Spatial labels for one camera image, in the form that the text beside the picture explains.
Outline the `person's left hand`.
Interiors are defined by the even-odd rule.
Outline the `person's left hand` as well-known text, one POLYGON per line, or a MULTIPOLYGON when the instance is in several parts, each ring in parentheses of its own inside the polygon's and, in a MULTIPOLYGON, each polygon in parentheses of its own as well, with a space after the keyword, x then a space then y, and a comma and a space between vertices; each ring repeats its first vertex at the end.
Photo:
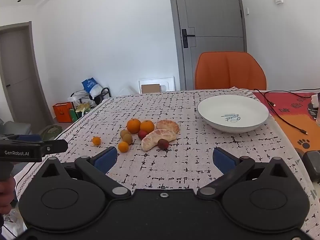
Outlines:
POLYGON ((16 182, 12 176, 0 182, 0 214, 6 215, 11 210, 11 202, 15 198, 16 182))

